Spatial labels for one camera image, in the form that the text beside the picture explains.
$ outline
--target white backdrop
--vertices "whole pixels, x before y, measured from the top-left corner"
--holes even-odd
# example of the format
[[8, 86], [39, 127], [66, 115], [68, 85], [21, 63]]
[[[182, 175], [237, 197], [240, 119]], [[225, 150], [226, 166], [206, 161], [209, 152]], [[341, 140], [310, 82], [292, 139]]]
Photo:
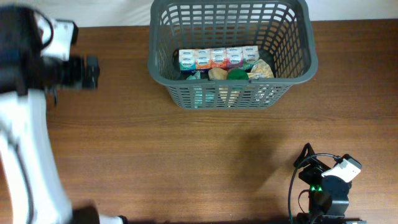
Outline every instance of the white backdrop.
[[[153, 0], [0, 0], [21, 2], [80, 27], [149, 25]], [[398, 0], [307, 0], [313, 21], [398, 18]]]

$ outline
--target gray plastic basket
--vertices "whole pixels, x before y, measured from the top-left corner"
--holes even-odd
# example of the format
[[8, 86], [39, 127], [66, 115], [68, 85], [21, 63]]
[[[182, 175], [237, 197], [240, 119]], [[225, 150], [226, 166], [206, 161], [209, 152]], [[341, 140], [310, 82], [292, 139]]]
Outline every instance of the gray plastic basket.
[[[150, 16], [149, 73], [186, 109], [267, 108], [318, 68], [304, 0], [155, 0]], [[275, 78], [182, 79], [178, 49], [245, 45], [258, 45]]]

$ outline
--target laundry basket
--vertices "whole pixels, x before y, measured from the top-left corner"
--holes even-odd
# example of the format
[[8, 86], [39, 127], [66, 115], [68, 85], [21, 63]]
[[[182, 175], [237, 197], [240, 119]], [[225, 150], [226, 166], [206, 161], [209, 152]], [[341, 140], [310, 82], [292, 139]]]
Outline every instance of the laundry basket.
[[[149, 73], [182, 108], [267, 108], [318, 68], [304, 0], [155, 0], [150, 16]], [[179, 49], [247, 45], [259, 47], [275, 78], [184, 80], [180, 74]]]

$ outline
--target green ball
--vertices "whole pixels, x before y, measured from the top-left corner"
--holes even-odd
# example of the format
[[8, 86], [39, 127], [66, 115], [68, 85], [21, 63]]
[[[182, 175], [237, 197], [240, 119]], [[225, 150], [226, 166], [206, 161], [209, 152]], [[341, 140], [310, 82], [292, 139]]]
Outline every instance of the green ball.
[[232, 70], [228, 76], [227, 80], [249, 80], [248, 73], [241, 69]]

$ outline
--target brown wooden surface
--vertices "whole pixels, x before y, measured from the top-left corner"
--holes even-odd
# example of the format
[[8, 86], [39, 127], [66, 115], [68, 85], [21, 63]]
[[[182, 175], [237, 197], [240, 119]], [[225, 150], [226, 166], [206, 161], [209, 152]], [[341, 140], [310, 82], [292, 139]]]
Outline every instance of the brown wooden surface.
[[[74, 52], [99, 57], [99, 89], [60, 92], [47, 116], [73, 204], [92, 200], [101, 213], [160, 222], [287, 215], [292, 163], [310, 142], [362, 163], [348, 217], [396, 223], [398, 21], [313, 28], [316, 76], [269, 109], [234, 111], [176, 106], [148, 74], [148, 27], [80, 29]], [[10, 223], [1, 176], [0, 221]], [[293, 214], [306, 187], [295, 182]]]

